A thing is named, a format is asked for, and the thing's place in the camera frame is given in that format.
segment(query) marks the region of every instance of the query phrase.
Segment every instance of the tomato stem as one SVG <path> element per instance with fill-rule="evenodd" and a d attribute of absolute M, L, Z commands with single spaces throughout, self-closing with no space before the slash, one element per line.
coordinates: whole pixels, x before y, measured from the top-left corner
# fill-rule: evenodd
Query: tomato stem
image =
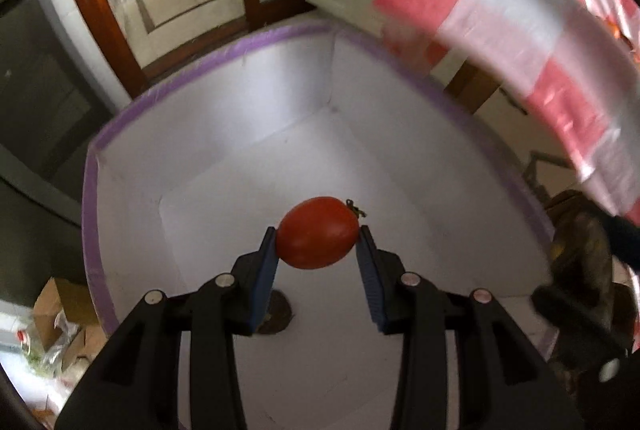
<path fill-rule="evenodd" d="M 345 204 L 347 205 L 347 208 L 350 209 L 357 218 L 360 218 L 360 217 L 364 218 L 367 216 L 367 214 L 363 210 L 359 209 L 359 207 L 353 204 L 353 201 L 351 199 L 347 199 Z"/>

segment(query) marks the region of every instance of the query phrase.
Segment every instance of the purple tape edge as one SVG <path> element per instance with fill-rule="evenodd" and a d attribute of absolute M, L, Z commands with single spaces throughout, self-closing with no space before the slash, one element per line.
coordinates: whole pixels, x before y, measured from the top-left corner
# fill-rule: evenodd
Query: purple tape edge
<path fill-rule="evenodd" d="M 427 97 L 444 116 L 447 116 L 452 123 L 472 139 L 501 179 L 513 203 L 522 210 L 525 220 L 529 223 L 540 246 L 544 250 L 548 248 L 553 237 L 553 227 L 542 206 L 532 196 L 516 169 L 504 161 L 495 143 L 485 132 L 487 127 L 471 117 L 468 112 L 446 96 L 442 92 L 440 84 L 404 67 L 402 62 L 386 51 L 376 39 L 351 27 L 328 21 L 283 26 L 239 39 L 228 47 L 206 55 L 193 65 L 178 72 L 169 80 L 152 87 L 105 125 L 91 143 L 84 170 L 84 188 L 82 191 L 82 248 L 89 291 L 91 292 L 100 323 L 108 335 L 115 332 L 120 322 L 116 316 L 113 300 L 107 287 L 100 256 L 97 214 L 98 152 L 105 149 L 129 123 L 137 120 L 156 103 L 216 67 L 283 40 L 331 31 L 347 39 L 352 44 L 361 47 L 367 53 L 391 67 L 403 80 L 410 83 L 412 87 Z"/>

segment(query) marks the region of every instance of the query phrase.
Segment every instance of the screw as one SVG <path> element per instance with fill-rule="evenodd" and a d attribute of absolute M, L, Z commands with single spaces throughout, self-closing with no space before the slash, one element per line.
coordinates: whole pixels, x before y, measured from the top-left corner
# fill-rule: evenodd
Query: screw
<path fill-rule="evenodd" d="M 218 287 L 231 287 L 236 282 L 236 278 L 231 273 L 223 273 L 216 277 Z"/>
<path fill-rule="evenodd" d="M 403 273 L 400 277 L 400 282 L 405 286 L 416 287 L 420 283 L 420 276 L 415 273 Z"/>
<path fill-rule="evenodd" d="M 162 298 L 164 298 L 162 291 L 158 291 L 158 289 L 154 289 L 153 291 L 149 291 L 145 295 L 145 302 L 148 303 L 149 305 L 156 305 L 162 301 Z"/>
<path fill-rule="evenodd" d="M 600 383 L 607 383 L 607 381 L 613 380 L 620 370 L 620 360 L 614 358 L 610 362 L 605 363 L 600 369 L 598 379 Z"/>
<path fill-rule="evenodd" d="M 476 289 L 474 291 L 474 300 L 481 304 L 488 304 L 494 297 L 486 289 Z"/>

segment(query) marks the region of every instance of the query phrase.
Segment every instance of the pink plastic bag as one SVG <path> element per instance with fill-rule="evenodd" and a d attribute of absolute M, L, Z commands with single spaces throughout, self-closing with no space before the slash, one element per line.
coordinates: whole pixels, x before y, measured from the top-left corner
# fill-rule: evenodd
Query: pink plastic bag
<path fill-rule="evenodd" d="M 633 0 L 374 3 L 392 19 L 386 44 L 414 68 L 428 72 L 436 59 L 429 53 L 458 46 L 502 77 L 556 133 L 584 190 L 640 224 L 640 9 Z"/>

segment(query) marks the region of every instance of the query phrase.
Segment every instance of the red tomato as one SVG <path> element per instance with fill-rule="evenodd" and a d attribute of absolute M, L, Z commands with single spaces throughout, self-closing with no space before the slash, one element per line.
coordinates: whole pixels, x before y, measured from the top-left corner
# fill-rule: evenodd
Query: red tomato
<path fill-rule="evenodd" d="M 358 217 L 334 197 L 295 206 L 276 233 L 276 253 L 299 269 L 318 269 L 342 259 L 358 240 Z"/>

